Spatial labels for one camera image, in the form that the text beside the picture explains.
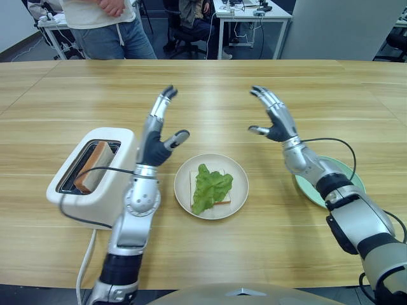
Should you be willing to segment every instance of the blue jeans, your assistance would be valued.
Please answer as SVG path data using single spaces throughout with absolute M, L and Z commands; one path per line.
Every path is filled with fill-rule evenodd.
M 157 59 L 139 19 L 96 29 L 71 29 L 76 42 L 92 59 Z
M 208 57 L 207 59 L 217 59 L 217 49 L 219 46 L 219 19 L 214 18 L 212 22 L 212 30 L 210 29 L 210 20 L 195 19 L 193 22 L 193 28 L 189 29 L 183 27 L 183 32 L 192 35 L 193 37 L 208 41 L 209 32 L 210 39 L 208 42 Z M 228 45 L 228 28 L 227 23 L 224 24 L 223 29 L 223 46 Z

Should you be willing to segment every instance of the toast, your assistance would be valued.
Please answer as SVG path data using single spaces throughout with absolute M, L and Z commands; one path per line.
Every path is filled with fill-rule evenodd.
M 109 144 L 107 142 L 100 141 L 78 175 L 83 173 L 85 170 L 89 170 L 96 166 L 109 166 L 113 160 L 113 157 L 114 154 L 109 147 Z M 94 170 L 88 172 L 82 177 L 76 179 L 74 181 L 74 185 L 82 193 L 90 194 L 96 189 L 105 172 L 105 170 Z

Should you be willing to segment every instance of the green plate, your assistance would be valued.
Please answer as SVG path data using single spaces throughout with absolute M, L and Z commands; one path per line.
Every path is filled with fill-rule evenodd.
M 350 177 L 352 175 L 352 169 L 347 166 L 346 164 L 342 163 L 341 161 L 338 161 L 337 159 L 333 159 L 330 157 L 325 157 L 321 156 L 321 159 L 324 160 L 330 160 L 333 163 L 337 165 L 341 169 L 341 171 L 347 176 Z M 320 194 L 317 192 L 316 189 L 309 183 L 307 180 L 305 180 L 303 177 L 300 176 L 295 176 L 295 180 L 297 182 L 298 187 L 304 192 L 305 196 L 307 196 L 312 202 L 318 204 L 319 206 L 326 208 L 325 207 L 325 201 L 322 199 Z M 358 176 L 357 173 L 355 173 L 352 183 L 356 185 L 357 187 L 361 188 L 364 192 L 366 192 L 366 188 L 364 187 L 364 184 L 362 182 L 362 179 Z

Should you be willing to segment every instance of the gray wall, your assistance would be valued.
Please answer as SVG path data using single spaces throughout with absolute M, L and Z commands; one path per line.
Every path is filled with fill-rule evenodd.
M 19 0 L 1 0 L 0 28 L 0 53 L 38 31 Z
M 297 0 L 283 59 L 372 60 L 406 0 Z

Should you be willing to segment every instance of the white desk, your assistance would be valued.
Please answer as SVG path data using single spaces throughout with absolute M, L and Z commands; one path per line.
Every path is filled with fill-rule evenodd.
M 273 59 L 278 59 L 280 57 L 281 46 L 283 39 L 286 35 L 287 25 L 291 20 L 292 16 L 284 11 L 280 6 L 275 4 L 272 1 L 268 1 L 268 5 L 272 6 L 272 10 L 268 11 L 264 17 L 253 16 L 253 11 L 256 8 L 245 8 L 245 11 L 241 10 L 243 7 L 242 4 L 236 4 L 235 14 L 231 15 L 229 11 L 226 10 L 226 5 L 222 0 L 213 0 L 216 16 L 220 19 L 220 28 L 219 28 L 219 49 L 217 53 L 217 59 L 222 59 L 222 42 L 223 42 L 223 29 L 225 22 L 278 22 L 282 23 L 279 38 L 277 40 L 277 45 L 273 54 Z
M 141 20 L 140 17 L 140 12 L 138 10 L 138 2 L 137 0 L 130 0 L 135 13 L 137 15 L 136 18 L 139 18 L 139 20 Z M 68 25 L 66 23 L 66 19 L 65 19 L 65 14 L 61 13 L 61 14 L 57 14 L 54 16 L 55 21 L 54 22 L 42 22 L 39 21 L 38 22 L 38 27 L 43 28 L 46 32 L 46 34 L 48 35 L 48 37 L 51 40 L 51 43 L 53 45 L 53 47 L 55 48 L 55 50 L 57 51 L 59 57 L 62 60 L 66 60 L 66 56 L 64 54 L 64 52 L 61 50 L 59 43 L 57 41 L 57 38 L 55 38 L 55 35 L 53 34 L 53 31 L 61 31 L 61 30 L 69 30 Z

